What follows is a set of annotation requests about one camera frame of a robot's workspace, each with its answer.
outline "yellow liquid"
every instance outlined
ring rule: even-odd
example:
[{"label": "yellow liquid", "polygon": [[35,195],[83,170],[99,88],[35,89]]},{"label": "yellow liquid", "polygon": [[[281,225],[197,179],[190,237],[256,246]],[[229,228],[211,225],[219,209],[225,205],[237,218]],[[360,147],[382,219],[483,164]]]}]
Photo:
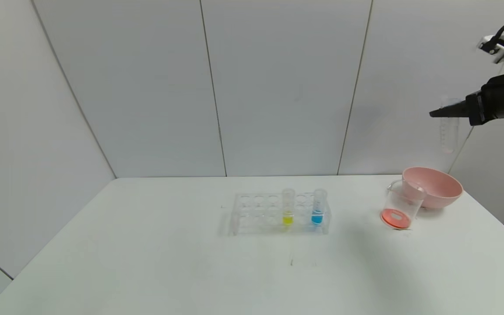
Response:
[{"label": "yellow liquid", "polygon": [[293,213],[285,211],[283,213],[283,225],[291,225],[293,223]]}]

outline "test tube with yellow liquid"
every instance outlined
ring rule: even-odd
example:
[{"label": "test tube with yellow liquid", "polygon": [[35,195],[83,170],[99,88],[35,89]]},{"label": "test tube with yellow liquid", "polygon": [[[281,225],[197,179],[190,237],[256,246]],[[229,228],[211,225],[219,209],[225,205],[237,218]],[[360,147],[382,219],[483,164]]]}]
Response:
[{"label": "test tube with yellow liquid", "polygon": [[286,188],[282,195],[283,225],[289,226],[293,223],[294,216],[294,189]]}]

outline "glass beaker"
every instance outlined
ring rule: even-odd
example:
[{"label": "glass beaker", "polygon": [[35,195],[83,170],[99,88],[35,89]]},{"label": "glass beaker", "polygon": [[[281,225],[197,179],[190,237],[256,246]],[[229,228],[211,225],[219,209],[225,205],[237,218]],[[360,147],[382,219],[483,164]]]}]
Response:
[{"label": "glass beaker", "polygon": [[415,219],[427,192],[421,185],[404,179],[393,181],[388,186],[388,197],[380,218],[395,229],[407,229]]}]

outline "blue liquid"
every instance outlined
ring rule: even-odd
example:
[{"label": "blue liquid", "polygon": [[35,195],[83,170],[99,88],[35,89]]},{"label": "blue liquid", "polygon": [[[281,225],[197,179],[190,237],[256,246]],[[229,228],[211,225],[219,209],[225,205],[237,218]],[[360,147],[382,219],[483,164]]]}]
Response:
[{"label": "blue liquid", "polygon": [[324,216],[322,215],[322,211],[314,210],[312,212],[312,223],[314,223],[314,225],[320,225],[323,218]]}]

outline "test tube rack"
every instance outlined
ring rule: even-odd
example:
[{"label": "test tube rack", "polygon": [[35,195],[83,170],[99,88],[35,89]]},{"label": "test tube rack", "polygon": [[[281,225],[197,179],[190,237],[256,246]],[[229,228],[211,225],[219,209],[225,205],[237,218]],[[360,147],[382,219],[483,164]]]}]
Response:
[{"label": "test tube rack", "polygon": [[295,196],[293,222],[284,224],[284,210],[281,193],[242,193],[234,198],[230,235],[245,234],[316,234],[327,235],[332,219],[328,201],[324,201],[320,224],[313,223],[312,201],[313,193],[298,193]]}]

